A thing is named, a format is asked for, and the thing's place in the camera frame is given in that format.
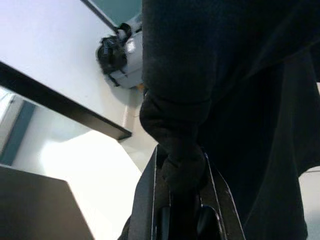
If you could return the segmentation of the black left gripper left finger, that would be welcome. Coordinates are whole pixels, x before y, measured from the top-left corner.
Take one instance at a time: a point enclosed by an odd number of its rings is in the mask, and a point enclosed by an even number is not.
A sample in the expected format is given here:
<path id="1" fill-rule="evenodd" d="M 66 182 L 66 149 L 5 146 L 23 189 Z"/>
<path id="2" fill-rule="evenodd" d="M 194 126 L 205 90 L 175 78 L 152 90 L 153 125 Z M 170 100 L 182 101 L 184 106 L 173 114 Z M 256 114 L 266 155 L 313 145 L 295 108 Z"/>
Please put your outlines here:
<path id="1" fill-rule="evenodd" d="M 156 146 L 135 188 L 121 240 L 169 240 L 170 190 L 162 175 L 167 154 Z"/>

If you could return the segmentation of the dark brown cabinet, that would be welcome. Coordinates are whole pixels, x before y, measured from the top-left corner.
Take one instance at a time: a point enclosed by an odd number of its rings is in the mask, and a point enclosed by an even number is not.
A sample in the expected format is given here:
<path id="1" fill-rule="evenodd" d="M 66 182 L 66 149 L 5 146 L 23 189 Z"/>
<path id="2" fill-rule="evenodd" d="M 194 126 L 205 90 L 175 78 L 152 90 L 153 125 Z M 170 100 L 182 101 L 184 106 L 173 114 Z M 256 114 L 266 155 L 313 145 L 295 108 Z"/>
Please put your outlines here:
<path id="1" fill-rule="evenodd" d="M 94 240 L 64 180 L 0 166 L 0 240 Z"/>

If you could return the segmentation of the grey upholstered ottoman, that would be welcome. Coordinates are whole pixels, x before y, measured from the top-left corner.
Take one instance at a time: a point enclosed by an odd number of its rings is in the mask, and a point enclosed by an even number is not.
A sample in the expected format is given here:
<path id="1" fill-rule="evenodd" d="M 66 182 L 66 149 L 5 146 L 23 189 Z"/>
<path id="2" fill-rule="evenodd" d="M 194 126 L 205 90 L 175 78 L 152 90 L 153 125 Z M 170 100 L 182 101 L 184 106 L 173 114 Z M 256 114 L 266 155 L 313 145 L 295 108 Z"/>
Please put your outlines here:
<path id="1" fill-rule="evenodd" d="M 127 65 L 122 70 L 111 74 L 103 74 L 116 86 L 126 89 L 142 84 L 143 67 L 143 32 L 141 15 L 138 14 L 127 22 L 131 27 L 132 35 L 125 44 Z"/>

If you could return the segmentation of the black door frame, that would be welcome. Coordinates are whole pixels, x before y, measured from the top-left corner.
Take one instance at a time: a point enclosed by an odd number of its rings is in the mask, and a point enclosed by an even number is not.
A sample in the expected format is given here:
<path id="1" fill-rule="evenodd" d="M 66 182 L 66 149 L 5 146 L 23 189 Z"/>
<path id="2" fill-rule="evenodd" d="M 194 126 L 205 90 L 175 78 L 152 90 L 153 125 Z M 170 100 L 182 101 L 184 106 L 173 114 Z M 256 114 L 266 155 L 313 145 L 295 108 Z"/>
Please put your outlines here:
<path id="1" fill-rule="evenodd" d="M 132 132 L 0 61 L 0 86 L 118 141 Z"/>

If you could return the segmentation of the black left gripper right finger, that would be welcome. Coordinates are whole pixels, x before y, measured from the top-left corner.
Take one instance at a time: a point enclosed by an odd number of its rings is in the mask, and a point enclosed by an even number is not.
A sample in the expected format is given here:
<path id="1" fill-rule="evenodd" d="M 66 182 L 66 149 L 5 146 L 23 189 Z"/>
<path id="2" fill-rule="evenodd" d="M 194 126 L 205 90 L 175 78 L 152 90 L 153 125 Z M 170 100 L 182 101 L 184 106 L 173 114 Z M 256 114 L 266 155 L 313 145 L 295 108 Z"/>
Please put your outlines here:
<path id="1" fill-rule="evenodd" d="M 205 149 L 201 150 L 206 169 L 199 190 L 198 240 L 246 240 L 231 190 Z"/>

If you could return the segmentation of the black cloth garment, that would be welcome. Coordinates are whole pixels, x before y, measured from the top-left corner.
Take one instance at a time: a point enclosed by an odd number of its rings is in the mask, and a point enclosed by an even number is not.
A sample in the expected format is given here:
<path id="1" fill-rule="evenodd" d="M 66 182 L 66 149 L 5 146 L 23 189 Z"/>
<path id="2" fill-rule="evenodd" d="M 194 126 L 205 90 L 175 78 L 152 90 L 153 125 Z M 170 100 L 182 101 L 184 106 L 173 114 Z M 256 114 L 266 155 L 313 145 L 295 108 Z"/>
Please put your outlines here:
<path id="1" fill-rule="evenodd" d="M 205 156 L 247 240 L 307 240 L 299 177 L 320 166 L 320 0 L 142 0 L 139 119 L 186 196 Z"/>

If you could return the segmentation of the black backpack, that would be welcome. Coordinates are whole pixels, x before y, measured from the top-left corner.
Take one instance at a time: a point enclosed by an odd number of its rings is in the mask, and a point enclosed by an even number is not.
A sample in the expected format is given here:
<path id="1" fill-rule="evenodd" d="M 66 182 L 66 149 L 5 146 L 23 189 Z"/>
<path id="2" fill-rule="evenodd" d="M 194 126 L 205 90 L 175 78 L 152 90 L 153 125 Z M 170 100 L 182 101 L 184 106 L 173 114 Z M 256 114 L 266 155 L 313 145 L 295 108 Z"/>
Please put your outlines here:
<path id="1" fill-rule="evenodd" d="M 105 75 L 122 70 L 127 65 L 125 44 L 132 36 L 132 28 L 122 23 L 115 31 L 115 35 L 104 37 L 96 51 L 98 63 Z"/>

